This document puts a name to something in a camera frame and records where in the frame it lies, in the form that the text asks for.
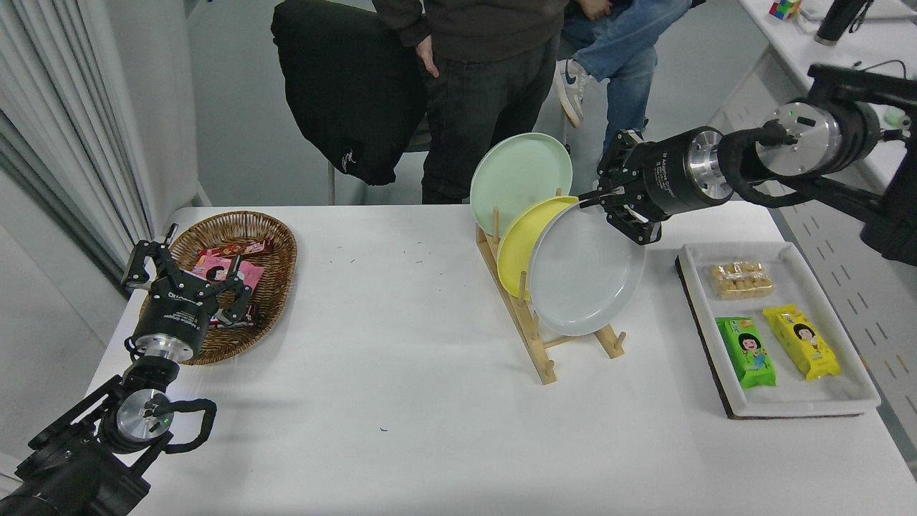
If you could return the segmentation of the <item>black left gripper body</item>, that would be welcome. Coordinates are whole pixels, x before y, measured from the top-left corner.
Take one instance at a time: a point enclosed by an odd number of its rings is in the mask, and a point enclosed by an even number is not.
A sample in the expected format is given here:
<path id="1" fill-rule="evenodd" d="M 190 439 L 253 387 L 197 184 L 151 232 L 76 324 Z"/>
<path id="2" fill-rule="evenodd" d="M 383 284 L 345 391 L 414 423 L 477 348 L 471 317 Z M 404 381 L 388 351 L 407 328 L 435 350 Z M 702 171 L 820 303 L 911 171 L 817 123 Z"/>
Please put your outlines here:
<path id="1" fill-rule="evenodd" d="M 210 319 L 210 300 L 197 300 L 194 292 L 175 293 L 167 288 L 151 288 L 135 327 L 135 345 L 150 346 L 158 338 L 201 346 Z"/>

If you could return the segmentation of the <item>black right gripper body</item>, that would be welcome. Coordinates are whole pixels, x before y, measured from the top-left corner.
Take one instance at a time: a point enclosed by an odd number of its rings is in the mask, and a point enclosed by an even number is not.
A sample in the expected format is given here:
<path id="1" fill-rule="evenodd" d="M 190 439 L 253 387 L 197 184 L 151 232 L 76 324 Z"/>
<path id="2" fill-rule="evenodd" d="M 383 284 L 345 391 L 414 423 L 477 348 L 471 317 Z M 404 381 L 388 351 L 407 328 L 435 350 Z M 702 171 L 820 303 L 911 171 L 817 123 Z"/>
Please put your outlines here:
<path id="1" fill-rule="evenodd" d="M 629 157 L 629 168 L 642 174 L 649 202 L 665 215 L 701 208 L 700 191 L 692 183 L 687 158 L 696 130 L 658 143 L 640 143 Z"/>

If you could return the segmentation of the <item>standing person's hand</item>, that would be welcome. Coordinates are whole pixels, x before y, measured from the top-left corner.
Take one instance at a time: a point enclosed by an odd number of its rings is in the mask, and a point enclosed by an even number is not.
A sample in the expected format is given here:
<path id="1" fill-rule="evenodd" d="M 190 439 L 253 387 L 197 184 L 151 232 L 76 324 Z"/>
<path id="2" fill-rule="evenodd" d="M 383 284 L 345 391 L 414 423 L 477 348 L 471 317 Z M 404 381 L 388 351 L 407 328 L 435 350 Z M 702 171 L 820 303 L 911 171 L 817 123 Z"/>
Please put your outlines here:
<path id="1" fill-rule="evenodd" d="M 426 38 L 423 38 L 421 42 L 416 45 L 416 55 L 422 62 L 423 68 L 426 70 L 433 79 L 438 79 L 440 72 L 438 65 L 435 63 L 433 58 L 433 42 L 432 36 L 428 35 Z"/>

